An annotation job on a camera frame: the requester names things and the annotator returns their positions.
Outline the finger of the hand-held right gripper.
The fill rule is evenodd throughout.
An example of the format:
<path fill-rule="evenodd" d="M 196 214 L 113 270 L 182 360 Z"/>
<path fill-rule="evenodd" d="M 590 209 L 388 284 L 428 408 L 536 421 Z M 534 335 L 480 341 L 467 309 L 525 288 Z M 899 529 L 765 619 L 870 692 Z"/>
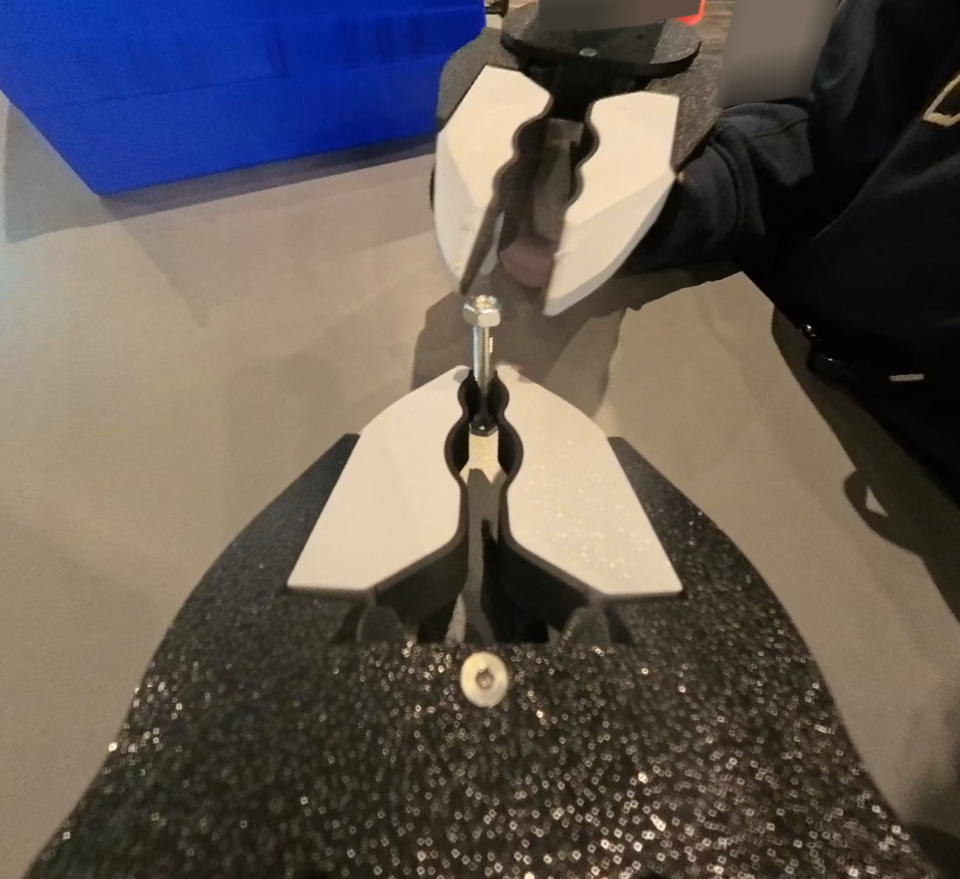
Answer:
<path fill-rule="evenodd" d="M 522 132 L 545 119 L 552 104 L 551 93 L 522 72 L 485 66 L 438 132 L 434 230 L 461 294 L 472 291 L 495 245 Z"/>
<path fill-rule="evenodd" d="M 676 181 L 677 95 L 622 93 L 594 101 L 586 129 L 594 149 L 576 167 L 543 299 L 554 318 L 613 277 L 662 213 Z"/>

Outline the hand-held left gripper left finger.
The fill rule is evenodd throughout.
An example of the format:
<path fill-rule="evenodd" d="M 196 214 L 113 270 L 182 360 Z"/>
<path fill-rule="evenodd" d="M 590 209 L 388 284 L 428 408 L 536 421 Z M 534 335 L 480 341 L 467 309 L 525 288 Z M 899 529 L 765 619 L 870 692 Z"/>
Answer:
<path fill-rule="evenodd" d="M 467 572 L 474 381 L 455 366 L 361 430 L 287 585 L 352 601 L 452 601 Z"/>

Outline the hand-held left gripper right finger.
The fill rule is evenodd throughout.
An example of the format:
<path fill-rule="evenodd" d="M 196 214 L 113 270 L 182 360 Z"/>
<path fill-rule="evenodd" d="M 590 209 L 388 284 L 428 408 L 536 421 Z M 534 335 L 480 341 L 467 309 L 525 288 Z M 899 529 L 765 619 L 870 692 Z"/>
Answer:
<path fill-rule="evenodd" d="M 509 549 L 578 598 L 680 595 L 678 573 L 603 429 L 510 365 L 498 367 L 496 385 Z"/>

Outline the silver bolt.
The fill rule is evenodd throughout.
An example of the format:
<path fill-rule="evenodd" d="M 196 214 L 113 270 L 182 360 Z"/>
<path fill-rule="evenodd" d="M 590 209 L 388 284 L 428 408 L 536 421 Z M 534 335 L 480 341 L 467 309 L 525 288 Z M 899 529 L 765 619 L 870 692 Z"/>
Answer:
<path fill-rule="evenodd" d="M 471 431 L 479 437 L 487 437 L 497 428 L 489 409 L 489 394 L 494 379 L 494 332 L 492 327 L 471 327 L 472 378 L 475 403 L 470 422 Z"/>

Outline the blue plastic bin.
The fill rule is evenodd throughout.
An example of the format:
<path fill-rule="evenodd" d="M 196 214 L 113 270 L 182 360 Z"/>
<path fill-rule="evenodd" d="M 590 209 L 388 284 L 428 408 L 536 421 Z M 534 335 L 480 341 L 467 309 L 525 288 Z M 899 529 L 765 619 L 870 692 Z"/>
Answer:
<path fill-rule="evenodd" d="M 1 0 L 2 93 L 99 196 L 435 129 L 484 0 Z"/>

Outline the person's right hand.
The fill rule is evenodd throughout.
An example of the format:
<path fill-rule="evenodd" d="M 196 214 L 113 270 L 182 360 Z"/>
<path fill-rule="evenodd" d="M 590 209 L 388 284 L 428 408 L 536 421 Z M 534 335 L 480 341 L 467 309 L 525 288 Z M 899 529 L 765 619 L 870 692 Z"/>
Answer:
<path fill-rule="evenodd" d="M 536 231 L 522 229 L 501 244 L 499 261 L 517 284 L 532 290 L 545 290 L 554 270 L 556 240 Z"/>

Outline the person's torso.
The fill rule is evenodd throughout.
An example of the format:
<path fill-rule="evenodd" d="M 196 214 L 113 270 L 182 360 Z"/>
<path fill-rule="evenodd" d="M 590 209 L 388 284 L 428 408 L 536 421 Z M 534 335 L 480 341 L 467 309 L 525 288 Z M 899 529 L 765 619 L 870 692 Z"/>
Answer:
<path fill-rule="evenodd" d="M 842 0 L 768 290 L 958 502 L 959 0 Z"/>

